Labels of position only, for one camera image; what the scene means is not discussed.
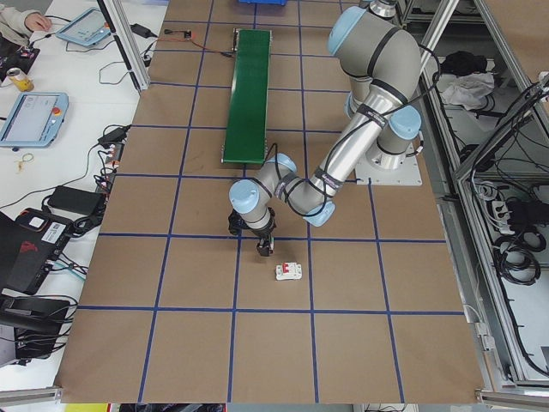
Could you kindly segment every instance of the cardboard floor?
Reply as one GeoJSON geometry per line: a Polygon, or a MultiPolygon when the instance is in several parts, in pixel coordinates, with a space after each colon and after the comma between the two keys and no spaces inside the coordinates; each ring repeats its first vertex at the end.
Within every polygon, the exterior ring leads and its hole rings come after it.
{"type": "MultiPolygon", "coordinates": [[[[347,123],[326,51],[351,3],[173,0],[164,24],[228,50],[272,30],[268,144],[309,176],[347,123]]],[[[227,232],[220,164],[234,62],[160,41],[57,376],[66,403],[474,403],[482,386],[443,229],[423,186],[347,183],[311,227],[273,202],[274,255],[227,232]],[[277,282],[275,266],[302,265],[277,282]]]]}
{"type": "MultiPolygon", "coordinates": [[[[536,83],[540,72],[549,67],[549,56],[545,53],[549,42],[549,33],[545,30],[549,19],[547,2],[528,0],[527,7],[519,0],[485,0],[485,3],[520,69],[536,83]]],[[[544,103],[544,107],[549,112],[549,103],[544,103]]]]}

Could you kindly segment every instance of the mounting plate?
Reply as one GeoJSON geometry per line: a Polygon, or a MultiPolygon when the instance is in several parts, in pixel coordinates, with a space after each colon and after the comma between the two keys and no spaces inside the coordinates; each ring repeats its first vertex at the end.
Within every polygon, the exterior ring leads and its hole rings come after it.
{"type": "MultiPolygon", "coordinates": [[[[412,144],[407,149],[407,153],[412,153],[414,148],[412,144]]],[[[383,170],[374,167],[363,156],[357,166],[354,168],[357,178],[357,185],[368,185],[371,179],[373,185],[385,186],[421,186],[421,174],[419,173],[418,161],[415,156],[407,157],[396,170],[383,170]]]]}

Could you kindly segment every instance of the red label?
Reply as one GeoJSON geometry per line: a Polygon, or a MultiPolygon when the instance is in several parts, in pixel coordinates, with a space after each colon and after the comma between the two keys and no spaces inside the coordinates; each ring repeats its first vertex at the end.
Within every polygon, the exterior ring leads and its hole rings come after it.
{"type": "Polygon", "coordinates": [[[38,251],[38,247],[36,247],[34,243],[25,240],[23,243],[21,243],[21,248],[19,249],[19,252],[25,253],[27,251],[38,251]]]}

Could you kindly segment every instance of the person's hand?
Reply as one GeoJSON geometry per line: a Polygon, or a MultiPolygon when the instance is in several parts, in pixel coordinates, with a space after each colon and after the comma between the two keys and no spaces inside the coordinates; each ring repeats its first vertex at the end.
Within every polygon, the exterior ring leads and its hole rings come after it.
{"type": "Polygon", "coordinates": [[[40,13],[32,13],[25,19],[25,26],[33,32],[47,32],[51,28],[51,20],[40,13]]]}

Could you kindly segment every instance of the blue box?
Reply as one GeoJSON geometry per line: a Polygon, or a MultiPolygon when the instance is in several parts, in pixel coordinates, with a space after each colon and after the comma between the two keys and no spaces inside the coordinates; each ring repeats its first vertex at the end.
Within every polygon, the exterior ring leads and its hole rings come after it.
{"type": "Polygon", "coordinates": [[[284,6],[287,0],[238,0],[240,3],[279,4],[284,6]]]}

